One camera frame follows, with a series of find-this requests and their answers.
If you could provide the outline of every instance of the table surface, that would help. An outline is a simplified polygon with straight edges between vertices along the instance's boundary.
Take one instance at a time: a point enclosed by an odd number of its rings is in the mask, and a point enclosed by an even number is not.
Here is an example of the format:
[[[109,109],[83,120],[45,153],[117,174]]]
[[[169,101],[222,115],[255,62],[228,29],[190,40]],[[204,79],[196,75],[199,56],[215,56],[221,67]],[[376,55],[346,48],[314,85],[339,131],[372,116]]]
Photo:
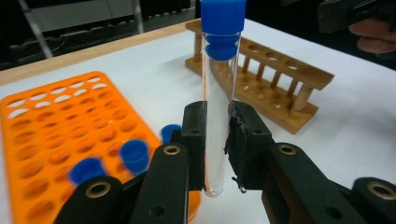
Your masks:
[[[246,20],[242,36],[334,74],[329,86],[313,92],[309,101],[319,111],[297,134],[262,116],[275,141],[299,146],[330,180],[345,187],[364,176],[396,182],[395,71],[254,21]],[[181,23],[2,71],[0,99],[102,71],[159,136],[166,124],[181,123],[185,105],[202,100],[201,78],[184,66],[193,54],[193,42],[194,33]],[[266,69],[264,76],[270,72]],[[0,167],[0,217],[2,223],[11,223],[3,153]],[[227,164],[223,193],[215,199],[203,196],[192,223],[269,223],[261,193],[240,193],[232,176]]]

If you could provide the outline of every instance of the blue test tube cap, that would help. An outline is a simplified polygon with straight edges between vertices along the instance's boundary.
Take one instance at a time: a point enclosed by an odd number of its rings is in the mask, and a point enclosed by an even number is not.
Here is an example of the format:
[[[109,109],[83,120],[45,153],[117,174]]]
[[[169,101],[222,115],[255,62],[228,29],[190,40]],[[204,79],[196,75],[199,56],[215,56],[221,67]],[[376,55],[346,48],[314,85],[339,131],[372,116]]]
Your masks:
[[[135,139],[126,142],[120,150],[120,156],[125,167],[133,175],[140,175],[148,168],[149,149],[142,140]]]
[[[236,55],[245,11],[246,0],[201,0],[202,31],[208,34],[205,50],[210,58],[228,61]]]
[[[181,126],[178,124],[168,124],[161,129],[161,136],[163,137],[163,144],[170,143],[173,130],[181,130]]]
[[[77,185],[100,175],[106,175],[106,172],[102,167],[100,159],[95,157],[80,161],[70,172],[71,180]]]

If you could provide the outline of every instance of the orange plastic rack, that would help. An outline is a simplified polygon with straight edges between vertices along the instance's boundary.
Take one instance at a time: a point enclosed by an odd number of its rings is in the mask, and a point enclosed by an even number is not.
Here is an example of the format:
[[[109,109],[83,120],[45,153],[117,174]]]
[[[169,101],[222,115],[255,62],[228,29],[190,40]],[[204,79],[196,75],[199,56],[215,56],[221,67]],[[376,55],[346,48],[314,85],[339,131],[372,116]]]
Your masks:
[[[133,178],[123,143],[144,140],[151,158],[160,141],[101,72],[10,95],[0,104],[14,223],[52,223],[75,185],[69,172],[97,157],[108,175]]]

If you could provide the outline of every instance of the clear glass test tube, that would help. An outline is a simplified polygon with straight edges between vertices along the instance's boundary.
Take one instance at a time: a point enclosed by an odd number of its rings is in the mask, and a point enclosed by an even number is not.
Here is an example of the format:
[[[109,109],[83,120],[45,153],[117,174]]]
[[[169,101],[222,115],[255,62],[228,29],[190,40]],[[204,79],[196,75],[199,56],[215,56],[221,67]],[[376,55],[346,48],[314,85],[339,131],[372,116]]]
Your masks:
[[[237,74],[240,33],[211,35],[203,32],[203,82],[206,102],[205,194],[223,191],[225,144],[229,134],[230,102]]]

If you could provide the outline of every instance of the test tube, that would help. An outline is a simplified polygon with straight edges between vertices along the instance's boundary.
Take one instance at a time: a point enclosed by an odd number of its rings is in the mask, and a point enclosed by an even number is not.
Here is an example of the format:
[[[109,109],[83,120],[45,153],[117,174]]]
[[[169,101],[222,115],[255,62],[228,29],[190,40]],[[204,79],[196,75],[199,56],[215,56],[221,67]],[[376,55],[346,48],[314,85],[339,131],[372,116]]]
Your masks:
[[[246,0],[201,0],[203,82],[206,108],[205,194],[223,191],[230,102],[237,74]]]

